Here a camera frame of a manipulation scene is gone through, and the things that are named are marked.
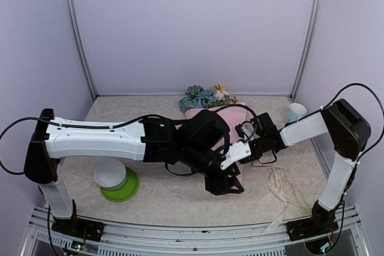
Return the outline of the left aluminium frame post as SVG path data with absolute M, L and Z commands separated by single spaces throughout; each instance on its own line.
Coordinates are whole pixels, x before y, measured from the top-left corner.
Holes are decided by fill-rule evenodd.
M 76 15 L 75 1 L 74 0 L 65 0 L 65 1 L 66 1 L 68 15 L 70 19 L 70 26 L 71 26 L 71 30 L 74 38 L 76 52 L 80 61 L 80 67 L 86 82 L 86 87 L 88 89 L 88 92 L 90 94 L 92 101 L 94 102 L 97 99 L 98 94 L 97 94 L 95 83 L 92 78 L 91 70 L 86 58 L 86 53 L 85 53 L 85 49 L 82 41 L 81 32 L 80 32 L 80 26 L 79 26 L 77 15 Z

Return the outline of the light blue mug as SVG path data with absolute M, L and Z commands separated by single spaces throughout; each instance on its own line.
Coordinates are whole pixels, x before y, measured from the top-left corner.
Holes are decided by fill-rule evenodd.
M 297 122 L 307 114 L 307 109 L 299 103 L 291 103 L 287 114 L 286 123 Z

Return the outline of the blue fake flower bunch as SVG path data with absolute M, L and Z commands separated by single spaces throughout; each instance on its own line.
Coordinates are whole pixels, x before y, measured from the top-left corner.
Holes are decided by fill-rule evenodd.
M 208 109 L 215 103 L 217 97 L 215 91 L 205 89 L 199 85 L 191 85 L 187 88 L 185 96 L 178 102 L 179 109 L 185 113 L 191 109 Z

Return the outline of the aluminium frame post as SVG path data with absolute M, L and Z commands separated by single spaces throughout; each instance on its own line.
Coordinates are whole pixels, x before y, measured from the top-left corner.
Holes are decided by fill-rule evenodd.
M 70 19 L 70 26 L 71 26 L 71 30 L 74 38 L 76 52 L 80 61 L 80 67 L 86 82 L 86 87 L 88 89 L 88 92 L 90 94 L 92 101 L 94 102 L 97 99 L 98 94 L 97 94 L 95 83 L 92 78 L 91 70 L 86 58 L 86 53 L 85 53 L 85 49 L 82 41 L 81 32 L 80 32 L 80 26 L 79 26 L 77 15 L 76 15 L 75 1 L 74 0 L 65 0 L 65 1 L 66 1 L 68 15 Z
M 308 57 L 310 55 L 311 45 L 313 42 L 316 23 L 318 18 L 318 13 L 320 10 L 321 0 L 312 0 L 309 21 L 307 26 L 307 31 L 305 34 L 304 45 L 302 48 L 302 53 L 299 59 L 299 66 L 296 72 L 296 76 L 293 82 L 293 87 L 290 93 L 290 99 L 295 101 L 298 97 L 299 90 L 304 79 L 305 69 L 307 67 Z

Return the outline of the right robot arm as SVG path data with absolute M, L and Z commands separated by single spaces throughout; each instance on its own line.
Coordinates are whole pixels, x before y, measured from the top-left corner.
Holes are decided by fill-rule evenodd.
M 259 136 L 248 142 L 254 160 L 264 153 L 278 153 L 307 140 L 329 141 L 327 148 L 333 149 L 334 160 L 326 185 L 316 201 L 320 211 L 307 221 L 309 232 L 320 234 L 330 225 L 328 213 L 339 206 L 348 190 L 358 158 L 371 137 L 370 124 L 343 98 L 282 129 L 277 129 L 267 113 L 260 115 L 257 124 L 261 127 Z

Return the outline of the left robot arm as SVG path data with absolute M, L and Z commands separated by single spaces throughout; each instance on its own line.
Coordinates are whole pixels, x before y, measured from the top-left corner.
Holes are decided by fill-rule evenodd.
M 186 165 L 202 174 L 213 195 L 240 194 L 236 163 L 248 156 L 244 143 L 230 142 L 230 128 L 216 112 L 202 110 L 190 119 L 144 115 L 127 122 L 77 122 L 44 109 L 28 145 L 24 174 L 39 185 L 53 217 L 70 234 L 84 229 L 76 204 L 58 176 L 68 156 L 124 158 Z

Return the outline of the pale pink fake flower stem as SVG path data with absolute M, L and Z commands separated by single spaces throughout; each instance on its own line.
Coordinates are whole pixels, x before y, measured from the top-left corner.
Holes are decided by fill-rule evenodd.
M 224 95 L 219 91 L 222 85 L 217 84 L 214 86 L 216 101 L 212 104 L 212 107 L 227 106 L 229 104 L 237 104 L 238 98 L 236 96 Z

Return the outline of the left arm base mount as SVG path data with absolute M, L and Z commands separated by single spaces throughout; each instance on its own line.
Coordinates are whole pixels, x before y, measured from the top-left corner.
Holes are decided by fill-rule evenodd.
M 100 242 L 104 232 L 104 224 L 82 218 L 55 218 L 52 224 L 52 230 L 79 239 Z

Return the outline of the yellow fake flower stem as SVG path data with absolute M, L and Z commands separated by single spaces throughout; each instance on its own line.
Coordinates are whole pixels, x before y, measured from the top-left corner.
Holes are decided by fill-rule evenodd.
M 227 91 L 227 89 L 225 88 L 225 87 L 220 87 L 219 88 L 219 91 L 222 93 L 222 94 L 224 94 L 224 95 L 228 95 L 229 93 L 228 93 L 228 91 Z

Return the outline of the beige printed ribbon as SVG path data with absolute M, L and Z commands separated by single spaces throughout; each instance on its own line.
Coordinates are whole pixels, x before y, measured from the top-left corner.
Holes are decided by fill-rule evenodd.
M 311 208 L 308 207 L 301 190 L 285 168 L 273 165 L 271 162 L 262 163 L 260 161 L 253 161 L 251 166 L 271 169 L 266 181 L 269 193 L 258 203 L 267 204 L 275 197 L 281 206 L 281 212 L 261 231 L 262 235 L 272 234 L 283 223 L 289 204 L 300 207 L 307 213 L 307 216 L 310 214 Z

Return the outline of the front aluminium rail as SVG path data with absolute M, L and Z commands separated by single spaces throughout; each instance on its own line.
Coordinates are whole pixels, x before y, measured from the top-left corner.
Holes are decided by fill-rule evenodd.
M 356 209 L 338 209 L 339 229 L 310 234 L 299 229 L 309 218 L 283 221 L 266 233 L 267 222 L 247 225 L 145 225 L 130 213 L 106 206 L 78 210 L 79 217 L 104 224 L 99 241 L 53 231 L 47 209 L 35 207 L 18 255 L 371 255 Z

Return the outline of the pink wrapping paper sheet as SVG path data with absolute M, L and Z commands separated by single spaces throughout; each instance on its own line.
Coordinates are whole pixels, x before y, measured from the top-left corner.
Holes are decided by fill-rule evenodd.
M 222 109 L 219 112 L 217 112 L 217 114 L 224 119 L 224 121 L 230 128 L 230 132 L 229 132 L 230 145 L 240 142 L 242 139 L 238 137 L 235 131 L 235 127 L 239 124 L 242 124 L 243 121 L 245 121 L 246 110 L 243 109 L 242 107 L 234 106 L 234 107 Z M 241 177 L 239 176 L 241 174 L 241 169 L 238 168 L 238 161 L 233 163 L 230 167 L 228 167 L 225 170 L 222 170 L 219 164 L 219 169 L 221 171 L 228 172 L 229 176 L 236 176 L 236 177 L 239 177 L 239 180 L 241 180 Z

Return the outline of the white ceramic bowl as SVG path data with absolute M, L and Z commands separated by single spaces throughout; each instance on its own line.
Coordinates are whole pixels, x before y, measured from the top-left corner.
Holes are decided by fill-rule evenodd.
M 126 167 L 115 159 L 104 161 L 95 169 L 94 180 L 100 188 L 107 191 L 117 190 L 127 180 Z

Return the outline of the right aluminium frame post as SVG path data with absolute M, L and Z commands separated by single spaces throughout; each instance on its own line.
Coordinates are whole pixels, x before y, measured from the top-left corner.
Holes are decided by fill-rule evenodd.
M 302 48 L 302 53 L 299 59 L 299 66 L 296 72 L 296 76 L 293 82 L 293 87 L 290 93 L 290 99 L 295 101 L 298 97 L 299 90 L 304 79 L 305 69 L 307 67 L 308 57 L 310 55 L 311 45 L 313 42 L 316 23 L 318 18 L 318 13 L 320 10 L 321 0 L 312 0 L 309 21 L 307 26 L 307 31 L 305 34 L 304 45 Z

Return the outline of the green plastic plate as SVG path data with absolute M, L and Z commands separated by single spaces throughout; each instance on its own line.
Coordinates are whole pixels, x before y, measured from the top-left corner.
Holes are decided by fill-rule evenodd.
M 126 168 L 126 180 L 124 184 L 113 191 L 100 188 L 105 199 L 112 202 L 123 202 L 132 198 L 139 190 L 140 180 L 138 174 L 132 168 Z

